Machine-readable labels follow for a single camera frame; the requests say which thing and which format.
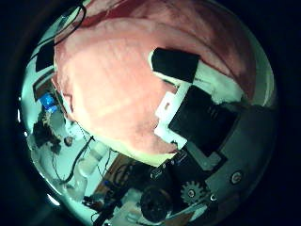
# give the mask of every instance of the cable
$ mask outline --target cable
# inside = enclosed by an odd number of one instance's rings
[[[105,171],[108,171],[108,169],[107,169],[106,167],[107,167],[107,165],[109,164],[109,161],[110,161],[110,158],[111,158],[111,152],[112,152],[112,149],[109,149],[109,157],[107,158],[106,163],[105,163],[105,165],[104,165],[103,175],[104,175],[104,172],[105,172]]]
[[[94,213],[94,214],[91,215],[91,221],[92,221],[92,223],[94,223],[93,217],[96,216],[96,215],[99,215],[99,214],[100,214],[100,212],[96,212],[96,213]]]
[[[74,17],[74,19],[73,19],[71,22],[69,22],[63,29],[61,29],[59,32],[57,32],[57,33],[56,33],[55,35],[53,35],[52,37],[49,37],[49,38],[47,38],[46,40],[43,40],[43,41],[39,42],[38,45],[37,45],[37,47],[43,45],[44,43],[48,42],[49,40],[53,40],[57,35],[63,33],[65,30],[67,30],[67,28],[68,28],[71,24],[74,23],[74,21],[75,21],[76,18],[78,17],[78,15],[79,15],[79,13],[80,13],[81,10],[82,10],[82,8],[81,8],[81,6],[79,6],[79,9],[77,10],[77,13],[76,13],[75,17]]]
[[[78,27],[81,26],[82,22],[85,20],[86,14],[87,14],[87,9],[83,5],[80,5],[79,8],[84,12],[81,21],[73,28],[73,30],[68,35],[66,35],[64,38],[62,38],[58,42],[55,42],[54,46],[58,45],[59,43],[61,43],[62,41],[64,41],[67,37],[69,37],[74,31],[77,30]]]
[[[98,172],[101,174],[102,178],[104,177],[103,174],[101,173],[101,169],[99,166],[97,166]]]
[[[78,123],[78,121],[75,121],[75,122],[76,122],[76,124],[79,126],[79,128],[81,129],[82,134],[83,134],[83,137],[84,137],[85,141],[87,142],[86,134],[85,134],[85,132],[84,132],[82,126],[80,126],[80,124]]]
[[[59,43],[61,43],[62,41],[64,41],[67,37],[69,37],[75,30],[78,29],[78,27],[80,27],[80,25],[83,23],[83,21],[85,20],[86,18],[86,15],[87,15],[87,9],[83,6],[83,5],[80,5],[78,6],[79,9],[74,17],[74,19],[68,23],[62,30],[60,30],[59,32],[57,32],[55,35],[53,35],[52,37],[46,39],[46,40],[43,40],[42,42],[38,43],[37,47],[38,48],[39,46],[45,44],[46,42],[50,41],[50,40],[53,40],[57,35],[61,34],[63,31],[65,31],[71,24],[73,24],[77,18],[77,16],[79,15],[80,11],[82,10],[83,11],[83,17],[82,19],[80,20],[80,22],[73,28],[73,30],[67,34],[65,37],[63,37],[61,40],[57,41],[54,43],[54,47],[56,45],[58,45]],[[38,54],[39,54],[40,51],[38,51],[36,54],[34,54],[32,57],[29,58],[28,62],[30,62],[33,58],[35,58]]]
[[[76,166],[76,163],[77,163],[78,159],[80,158],[80,156],[82,155],[82,153],[87,149],[88,144],[89,144],[92,140],[95,140],[94,137],[91,137],[91,138],[89,139],[89,141],[85,144],[85,146],[82,148],[82,150],[78,153],[78,155],[76,155],[75,160],[74,160],[74,162],[73,162],[73,164],[72,164],[72,168],[71,168],[71,172],[70,172],[69,176],[67,177],[66,180],[62,180],[62,181],[60,182],[60,184],[64,185],[64,184],[66,184],[67,182],[69,182],[69,181],[71,180],[71,178],[73,177],[73,174],[74,174],[74,168],[75,168],[75,166]]]
[[[53,153],[53,157],[52,157],[51,162],[52,162],[53,169],[54,169],[54,171],[55,171],[56,177],[58,178],[58,180],[63,181],[63,179],[61,179],[61,177],[58,175],[58,172],[57,172],[55,153]]]

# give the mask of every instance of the white plastic piece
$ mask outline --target white plastic piece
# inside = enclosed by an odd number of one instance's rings
[[[108,148],[99,142],[94,149],[92,149],[86,158],[82,158],[76,164],[73,173],[74,185],[64,185],[63,191],[65,195],[76,202],[81,202],[85,197],[87,188],[87,178],[97,168],[97,165],[108,151]]]
[[[169,130],[168,125],[179,110],[179,107],[181,106],[190,86],[191,84],[182,82],[176,94],[167,92],[155,112],[155,115],[160,120],[154,130],[154,134],[167,143],[175,142],[179,150],[186,144],[187,139]]]
[[[168,129],[167,125],[159,122],[158,126],[154,129],[154,134],[160,137],[166,143],[175,142],[178,149],[182,149],[187,143],[187,139],[176,134],[172,130]]]
[[[193,84],[210,94],[212,100],[218,105],[240,102],[244,94],[243,90],[233,79],[213,69],[201,60],[198,63]]]

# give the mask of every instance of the gear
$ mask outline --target gear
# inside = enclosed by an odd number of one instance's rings
[[[181,194],[181,198],[185,203],[193,205],[200,202],[201,198],[205,196],[205,189],[198,182],[186,182],[182,186]]]

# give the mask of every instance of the black background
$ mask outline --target black background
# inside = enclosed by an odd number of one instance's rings
[[[23,79],[24,59],[14,55],[31,37],[39,13],[70,1],[11,0],[0,7],[0,202],[1,223],[7,225],[80,225],[61,208],[52,210],[40,176],[32,169],[24,150],[20,125],[16,124],[17,97]],[[250,199],[221,225],[301,225],[300,125],[301,125],[301,16],[293,0],[220,0],[255,33],[272,63],[277,80],[280,120],[277,148],[272,162]],[[30,48],[24,49],[29,54]]]

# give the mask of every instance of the black plastic part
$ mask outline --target black plastic part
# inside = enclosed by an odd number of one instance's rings
[[[157,48],[151,58],[151,64],[155,72],[193,83],[198,60],[199,55]]]
[[[143,193],[140,204],[144,218],[154,223],[165,220],[172,208],[169,195],[156,187],[150,187]]]
[[[235,113],[215,105],[208,93],[192,86],[168,128],[209,156],[219,148],[235,119]]]
[[[52,40],[40,47],[36,64],[36,72],[54,65],[54,44],[55,42]]]

